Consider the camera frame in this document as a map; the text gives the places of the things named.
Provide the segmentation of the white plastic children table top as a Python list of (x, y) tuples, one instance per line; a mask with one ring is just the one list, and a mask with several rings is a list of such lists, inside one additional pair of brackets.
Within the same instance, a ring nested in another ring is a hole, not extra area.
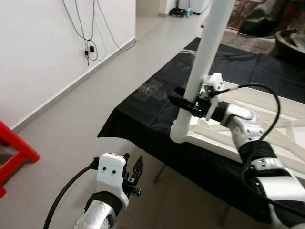
[[(272, 94), (261, 90), (242, 88), (220, 94), (221, 101), (248, 108), (255, 113), (264, 130), (276, 116), (276, 101)], [(271, 144), (276, 156), (299, 179), (305, 178), (305, 105), (280, 98), (281, 116), (265, 140)], [(187, 142), (228, 159), (240, 162), (231, 131), (220, 122), (192, 116), (184, 138), (171, 135), (177, 143)]]

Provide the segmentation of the clear tape patch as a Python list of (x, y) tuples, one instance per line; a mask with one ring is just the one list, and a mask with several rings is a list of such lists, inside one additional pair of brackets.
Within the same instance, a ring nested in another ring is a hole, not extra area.
[(162, 90), (162, 86), (162, 82), (152, 79), (142, 83), (142, 85), (132, 93), (132, 96), (141, 101), (147, 101), (149, 98), (163, 100), (166, 98), (166, 92)]

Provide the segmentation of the black tablecloth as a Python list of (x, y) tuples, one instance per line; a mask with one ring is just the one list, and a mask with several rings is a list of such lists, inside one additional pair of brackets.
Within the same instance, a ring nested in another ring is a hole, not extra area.
[[(199, 38), (185, 49), (197, 50)], [(128, 140), (155, 159), (202, 187), (231, 207), (265, 223), (266, 207), (257, 210), (250, 192), (244, 189), (240, 174), (242, 163), (192, 144), (177, 144), (170, 139), (170, 128), (177, 118), (178, 107), (170, 103), (168, 94), (186, 85), (194, 62), (194, 55), (179, 53), (153, 74), (163, 83), (166, 98), (147, 101), (126, 97), (110, 114), (98, 137)], [(261, 83), (288, 100), (305, 100), (305, 68), (277, 59), (272, 55), (246, 52), (220, 44), (211, 65), (211, 73), (221, 73), (227, 82), (242, 85)]]

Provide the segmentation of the beige patterned cloth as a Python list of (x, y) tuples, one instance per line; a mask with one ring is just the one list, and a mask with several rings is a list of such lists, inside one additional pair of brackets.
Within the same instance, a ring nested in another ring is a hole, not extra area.
[(225, 29), (221, 44), (256, 54), (273, 54), (276, 46), (275, 38), (261, 38), (244, 35), (234, 29)]

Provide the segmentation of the black floor gadget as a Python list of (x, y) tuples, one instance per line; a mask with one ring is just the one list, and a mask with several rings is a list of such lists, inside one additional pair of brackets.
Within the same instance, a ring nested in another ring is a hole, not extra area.
[(171, 17), (191, 17), (192, 16), (192, 12), (189, 10), (189, 9), (181, 9), (181, 8), (178, 8), (178, 7), (175, 7), (175, 8), (172, 8), (170, 9), (169, 13), (168, 13), (169, 16)]

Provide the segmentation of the white cabinet appliance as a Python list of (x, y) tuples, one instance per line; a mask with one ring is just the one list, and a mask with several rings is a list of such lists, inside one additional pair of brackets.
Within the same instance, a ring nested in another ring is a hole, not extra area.
[(180, 9), (201, 14), (210, 4), (211, 0), (160, 0), (159, 13), (168, 14), (170, 9), (178, 6)]

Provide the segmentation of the black round pan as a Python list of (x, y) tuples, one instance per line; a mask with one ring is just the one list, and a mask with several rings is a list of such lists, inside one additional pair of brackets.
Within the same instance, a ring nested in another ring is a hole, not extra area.
[(304, 69), (305, 53), (298, 49), (298, 46), (290, 37), (290, 35), (296, 33), (298, 33), (298, 29), (286, 29), (275, 34), (276, 57)]

